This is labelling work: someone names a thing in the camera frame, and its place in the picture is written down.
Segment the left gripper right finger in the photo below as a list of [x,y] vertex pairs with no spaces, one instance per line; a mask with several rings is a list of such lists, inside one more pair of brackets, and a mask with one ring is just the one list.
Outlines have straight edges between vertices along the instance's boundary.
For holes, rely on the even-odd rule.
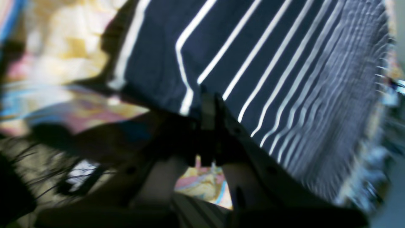
[[294,180],[261,149],[215,95],[217,161],[227,180],[233,212],[227,228],[367,228],[357,209],[325,201]]

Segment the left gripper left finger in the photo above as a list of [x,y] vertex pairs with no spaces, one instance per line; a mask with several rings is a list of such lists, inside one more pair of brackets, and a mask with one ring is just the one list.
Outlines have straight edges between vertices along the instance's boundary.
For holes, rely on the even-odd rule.
[[39,212],[37,228],[214,228],[215,205],[174,191],[200,156],[215,162],[215,95],[201,95],[201,119],[172,117],[106,183],[66,206]]

